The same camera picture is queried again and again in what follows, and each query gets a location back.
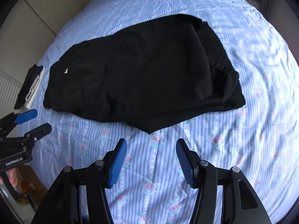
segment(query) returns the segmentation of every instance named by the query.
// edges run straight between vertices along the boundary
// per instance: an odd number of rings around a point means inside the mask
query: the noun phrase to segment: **mattress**
[[[43,108],[49,69],[72,45],[179,13],[207,21],[218,35],[240,74],[243,108],[207,113],[151,135],[126,123],[98,123]],[[120,178],[106,191],[115,223],[189,223],[197,190],[184,180],[175,154],[179,138],[215,167],[240,167],[272,223],[298,198],[299,68],[280,34],[246,1],[92,0],[66,23],[39,65],[46,71],[33,103],[38,117],[18,130],[22,135],[48,122],[53,131],[36,143],[30,164],[49,188],[66,165],[87,167],[125,138]],[[84,187],[81,201],[86,214]],[[219,187],[214,223],[220,223],[221,205]]]

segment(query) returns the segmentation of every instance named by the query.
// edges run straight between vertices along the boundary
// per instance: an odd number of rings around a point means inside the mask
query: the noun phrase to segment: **folded white cloth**
[[[30,91],[29,91],[28,95],[26,96],[26,101],[25,101],[25,104],[24,104],[25,110],[26,109],[31,110],[33,101],[34,101],[35,96],[36,96],[36,92],[38,91],[41,79],[44,76],[44,72],[45,72],[45,68],[43,68],[40,75],[35,78],[32,86],[30,88]]]

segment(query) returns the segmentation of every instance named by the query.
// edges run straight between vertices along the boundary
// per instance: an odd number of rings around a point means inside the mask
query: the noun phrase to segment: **blue gripper pad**
[[[116,153],[116,156],[110,168],[110,178],[108,181],[108,185],[110,186],[110,188],[112,188],[113,185],[117,183],[119,175],[121,173],[121,168],[127,154],[127,141],[125,139],[122,139],[122,141],[118,142],[118,144],[120,144],[119,150]]]
[[[198,174],[198,164],[183,139],[177,140],[175,150],[186,182],[193,188],[195,185],[195,175]]]
[[[25,113],[18,115],[17,118],[15,119],[15,123],[20,125],[36,117],[37,117],[37,110],[35,109],[29,110]]]

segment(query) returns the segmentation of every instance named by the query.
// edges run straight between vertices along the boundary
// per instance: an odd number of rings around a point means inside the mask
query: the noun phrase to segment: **black garment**
[[[22,108],[26,101],[26,96],[28,95],[32,84],[34,83],[35,78],[40,75],[41,71],[44,69],[43,66],[37,66],[36,64],[33,65],[28,70],[28,73],[25,77],[24,83],[21,87],[21,90],[18,94],[14,109],[18,110]]]
[[[172,15],[72,46],[50,69],[44,107],[147,133],[245,104],[207,23]]]

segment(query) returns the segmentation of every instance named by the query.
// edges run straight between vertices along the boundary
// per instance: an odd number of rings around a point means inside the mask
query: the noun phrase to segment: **silver pin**
[[[104,164],[104,161],[103,161],[103,160],[97,160],[97,161],[95,162],[95,164],[96,164],[97,166],[102,166],[102,165]]]
[[[209,163],[205,160],[200,161],[201,166],[207,166]]]
[[[63,168],[63,171],[65,173],[67,173],[67,172],[71,171],[71,167],[70,166],[66,166],[66,167]]]
[[[238,167],[233,167],[233,171],[234,171],[235,173],[238,173],[238,172],[240,172],[240,169],[239,169]]]

